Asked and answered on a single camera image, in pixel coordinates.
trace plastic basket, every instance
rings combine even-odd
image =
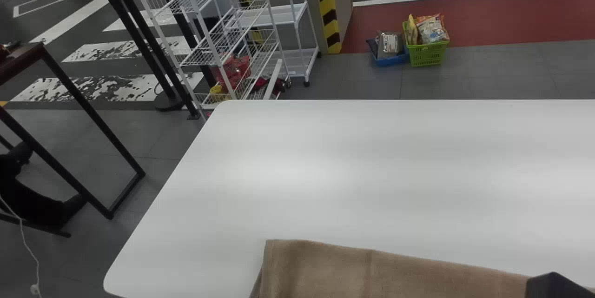
[[[407,31],[407,23],[403,22],[403,32]],[[407,42],[410,50],[410,60],[412,67],[423,67],[431,65],[440,65],[442,57],[446,51],[446,46],[449,41],[434,42],[433,44],[425,45],[410,45]]]
[[[393,65],[399,65],[400,63],[409,62],[409,50],[407,46],[404,46],[405,51],[403,54],[389,57],[388,59],[377,59],[376,55],[378,54],[378,44],[374,39],[366,40],[368,46],[370,46],[370,52],[372,52],[372,56],[374,57],[374,61],[376,61],[376,65],[378,67],[389,67]]]

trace stanchion post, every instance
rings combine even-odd
[[[161,49],[161,46],[159,45],[159,42],[157,42],[157,39],[155,39],[155,37],[153,36],[151,29],[149,29],[149,25],[147,25],[147,22],[145,21],[145,18],[143,18],[142,14],[140,14],[139,8],[138,6],[136,6],[136,3],[134,3],[134,0],[122,0],[122,2],[128,8],[130,15],[132,16],[132,18],[134,18],[134,21],[136,22],[136,25],[138,25],[141,33],[145,36],[147,43],[153,50],[153,53],[155,53],[157,60],[159,61],[159,63],[161,63],[161,66],[163,67],[168,78],[170,78],[170,81],[172,82],[174,88],[180,95],[183,103],[186,105],[192,116],[198,116],[198,111],[192,103],[190,94],[186,92],[184,86],[182,86],[182,84],[180,83],[180,80],[178,79],[176,72],[174,72],[174,69],[170,64],[170,61],[165,56],[165,53]]]
[[[130,37],[132,37],[132,40],[136,44],[136,47],[138,47],[138,49],[140,50],[140,54],[142,54],[142,56],[145,58],[147,65],[149,65],[149,68],[151,68],[151,71],[153,71],[153,74],[157,78],[157,81],[163,88],[165,97],[163,99],[155,99],[155,109],[159,111],[181,109],[183,102],[177,99],[176,93],[172,90],[172,87],[170,87],[170,84],[165,79],[165,76],[163,75],[161,68],[159,68],[159,65],[153,58],[153,54],[151,54],[151,51],[149,50],[149,47],[145,44],[145,40],[143,40],[143,37],[136,29],[136,26],[134,26],[132,19],[130,19],[130,17],[128,16],[128,11],[126,11],[126,8],[122,3],[122,0],[108,1],[110,2],[115,12],[118,14],[120,20],[124,24],[124,27],[126,28],[128,33],[130,34]]]
[[[176,7],[176,5],[172,4],[172,12],[174,12],[174,13],[176,13],[176,10],[177,10],[175,7]],[[194,34],[192,33],[190,25],[186,21],[184,14],[181,14],[181,13],[174,14],[174,19],[176,19],[176,22],[178,23],[178,26],[180,27],[180,30],[182,31],[182,34],[184,35],[186,42],[188,42],[188,46],[191,49],[196,47],[198,45],[198,43],[196,42]],[[213,86],[215,86],[215,84],[217,84],[217,81],[213,77],[210,67],[200,66],[200,71],[202,72],[202,76],[205,78],[206,82],[209,84],[209,86],[211,88]]]

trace black pants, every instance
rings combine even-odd
[[[21,218],[40,225],[59,225],[64,203],[34,192],[16,176],[20,173],[19,163],[9,156],[0,155],[0,196],[10,208]],[[0,209],[11,214],[0,201]]]

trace green basket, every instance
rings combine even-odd
[[[403,22],[403,33],[407,31],[408,22]],[[425,45],[409,45],[407,42],[407,48],[410,50],[410,62],[412,67],[423,67],[431,65],[440,65],[442,63],[442,57],[446,46],[450,41],[434,42],[433,44]]]

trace red floor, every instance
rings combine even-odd
[[[593,0],[423,0],[353,8],[341,52],[367,52],[376,30],[400,32],[409,14],[435,13],[450,46],[595,39]]]

